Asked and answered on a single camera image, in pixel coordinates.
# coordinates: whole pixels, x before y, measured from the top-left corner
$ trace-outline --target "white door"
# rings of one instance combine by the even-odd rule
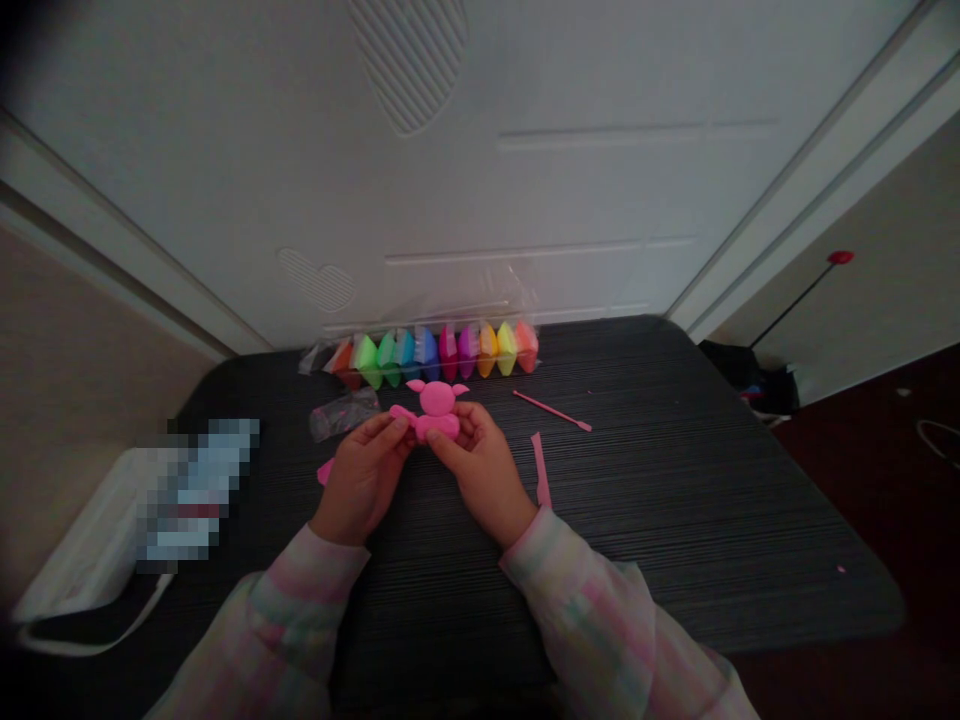
[[[94,0],[10,110],[276,347],[660,313],[913,5]]]

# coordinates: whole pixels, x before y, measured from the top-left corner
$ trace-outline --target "pink clay figure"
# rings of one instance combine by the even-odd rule
[[[460,434],[460,418],[453,414],[453,405],[457,395],[463,395],[470,388],[466,385],[447,385],[444,382],[425,383],[423,380],[411,380],[407,387],[420,393],[420,407],[426,415],[417,416],[405,407],[394,405],[390,408],[390,416],[405,417],[410,420],[417,433],[417,441],[427,441],[427,431],[436,428],[451,440],[456,440]]]

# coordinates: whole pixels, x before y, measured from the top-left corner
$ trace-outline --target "modeling clay pack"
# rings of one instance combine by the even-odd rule
[[[352,390],[367,384],[379,390],[423,380],[509,377],[532,373],[539,359],[536,328],[524,320],[470,320],[354,333],[336,344],[323,372]]]
[[[451,304],[451,293],[466,302]],[[535,296],[513,265],[488,266],[457,277],[452,290],[425,288],[423,295],[380,321],[358,325],[349,336],[324,336],[304,353],[300,372],[309,374],[332,352],[323,372],[352,390],[364,384],[379,389],[384,380],[398,387],[414,380],[456,383],[532,373],[540,352],[537,328],[529,319],[536,310]]]

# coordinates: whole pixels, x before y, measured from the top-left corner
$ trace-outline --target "plaid shirt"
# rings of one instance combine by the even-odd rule
[[[240,581],[149,718],[329,717],[327,681],[365,548],[304,527],[266,573]],[[500,561],[524,594],[579,718],[753,718],[733,666],[549,509]]]

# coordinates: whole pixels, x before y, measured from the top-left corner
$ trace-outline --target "striped table surface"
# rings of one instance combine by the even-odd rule
[[[610,559],[636,561],[657,603],[694,638],[729,654],[900,625],[903,602],[889,573],[676,326],[652,316],[546,326],[540,358],[532,375],[474,377],[464,399],[485,405],[503,428],[531,498],[530,436],[540,432],[554,511]],[[259,454],[211,558],[184,564],[154,616],[115,650],[30,660],[83,688],[100,716],[142,714],[237,580],[267,567],[314,512],[317,468],[340,438],[315,444],[307,418],[342,390],[329,376],[298,375],[298,359],[230,360],[180,415],[184,427],[212,417],[262,422]],[[403,387],[384,387],[379,398],[384,409],[418,409]],[[497,548],[429,450],[411,456],[369,547],[338,641],[337,707],[552,681],[523,598],[497,568]],[[109,638],[151,585],[136,578],[113,606],[49,621],[43,634]]]

